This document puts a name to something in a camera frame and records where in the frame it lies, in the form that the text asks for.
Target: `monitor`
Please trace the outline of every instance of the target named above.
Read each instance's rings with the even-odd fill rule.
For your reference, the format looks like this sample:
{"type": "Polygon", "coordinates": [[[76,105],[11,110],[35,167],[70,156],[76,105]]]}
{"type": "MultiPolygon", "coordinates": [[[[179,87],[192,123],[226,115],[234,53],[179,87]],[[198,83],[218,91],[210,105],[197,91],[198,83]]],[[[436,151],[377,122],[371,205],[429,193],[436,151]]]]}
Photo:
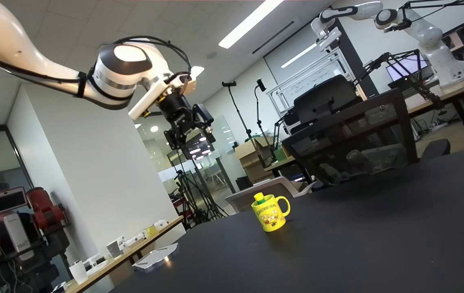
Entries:
{"type": "Polygon", "coordinates": [[[13,211],[26,205],[27,201],[22,187],[0,190],[0,213],[13,211]]]}
{"type": "MultiPolygon", "coordinates": [[[[402,60],[399,60],[399,63],[402,66],[405,66],[408,70],[408,73],[416,73],[421,68],[428,66],[428,63],[426,63],[426,60],[423,57],[420,57],[420,61],[416,61],[416,55],[410,55],[407,58],[402,58],[402,60]]],[[[397,81],[402,76],[408,74],[399,63],[394,63],[394,66],[387,66],[387,73],[389,73],[392,81],[397,81]]]]}

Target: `black table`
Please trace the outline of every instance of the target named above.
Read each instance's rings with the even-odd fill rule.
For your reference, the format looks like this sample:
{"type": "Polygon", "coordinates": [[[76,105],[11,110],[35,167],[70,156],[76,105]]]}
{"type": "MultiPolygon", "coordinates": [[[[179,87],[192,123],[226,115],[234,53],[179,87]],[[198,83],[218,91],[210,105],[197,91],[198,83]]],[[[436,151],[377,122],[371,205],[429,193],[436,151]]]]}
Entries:
{"type": "Polygon", "coordinates": [[[114,291],[464,293],[464,153],[200,224],[169,265],[114,291]]]}

